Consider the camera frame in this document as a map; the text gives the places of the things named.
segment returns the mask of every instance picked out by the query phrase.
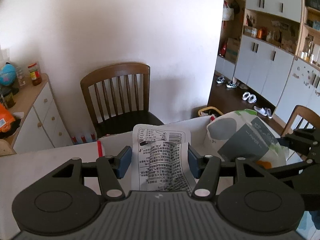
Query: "silver screw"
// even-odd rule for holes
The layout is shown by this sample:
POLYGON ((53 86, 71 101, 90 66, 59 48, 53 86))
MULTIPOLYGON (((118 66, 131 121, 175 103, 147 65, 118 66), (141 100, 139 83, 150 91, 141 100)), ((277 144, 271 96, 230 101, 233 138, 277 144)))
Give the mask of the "silver screw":
POLYGON ((205 189, 205 188, 198 188, 195 191, 195 195, 198 196, 198 197, 207 197, 207 196, 210 195, 210 191, 205 189))
POLYGON ((120 197, 122 195, 122 191, 119 189, 110 189, 107 191, 108 197, 120 197))

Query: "blue globe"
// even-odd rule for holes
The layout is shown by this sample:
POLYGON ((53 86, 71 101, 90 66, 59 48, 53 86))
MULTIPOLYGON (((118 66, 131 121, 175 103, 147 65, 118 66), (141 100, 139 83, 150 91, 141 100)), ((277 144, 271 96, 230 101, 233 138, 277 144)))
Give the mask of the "blue globe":
POLYGON ((16 69, 11 64, 6 64, 0 68, 0 84, 4 86, 11 85, 16 78, 16 69))

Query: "white dresser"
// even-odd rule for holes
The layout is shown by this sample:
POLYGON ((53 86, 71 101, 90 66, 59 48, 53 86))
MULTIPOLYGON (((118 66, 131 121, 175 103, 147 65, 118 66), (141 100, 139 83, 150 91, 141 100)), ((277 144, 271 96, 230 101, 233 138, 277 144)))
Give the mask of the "white dresser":
POLYGON ((24 112, 24 117, 17 131, 5 139, 14 150, 9 154, 72 145, 53 99, 48 76, 42 74, 42 78, 40 85, 29 84, 14 96, 16 104, 9 111, 24 112))

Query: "orange plastic package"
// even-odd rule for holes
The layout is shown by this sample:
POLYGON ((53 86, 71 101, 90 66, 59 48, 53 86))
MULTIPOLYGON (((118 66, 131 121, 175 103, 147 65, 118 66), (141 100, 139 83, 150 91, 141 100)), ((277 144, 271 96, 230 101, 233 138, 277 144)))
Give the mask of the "orange plastic package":
POLYGON ((11 129, 11 123, 15 118, 10 112, 0 104, 0 132, 8 132, 11 129))

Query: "dark wooden floor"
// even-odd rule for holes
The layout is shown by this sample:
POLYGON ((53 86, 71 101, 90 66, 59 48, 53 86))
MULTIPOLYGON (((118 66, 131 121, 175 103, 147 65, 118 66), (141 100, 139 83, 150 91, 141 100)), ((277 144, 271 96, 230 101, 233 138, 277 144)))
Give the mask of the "dark wooden floor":
MULTIPOLYGON (((249 104, 248 101, 242 100, 242 95, 246 90, 243 90, 239 87, 237 88, 227 88, 226 84, 217 84, 216 79, 218 76, 214 76, 210 96, 208 100, 208 106, 214 106, 218 108, 224 114, 231 111, 243 110, 243 109, 252 109, 254 106, 258 107, 268 107, 273 112, 275 107, 262 98, 259 94, 255 93, 252 90, 248 90, 250 93, 253 93, 257 97, 257 102, 249 104)), ((258 116, 265 121, 273 130, 280 134, 283 130, 281 125, 279 125, 275 120, 264 117, 261 114, 258 116)))

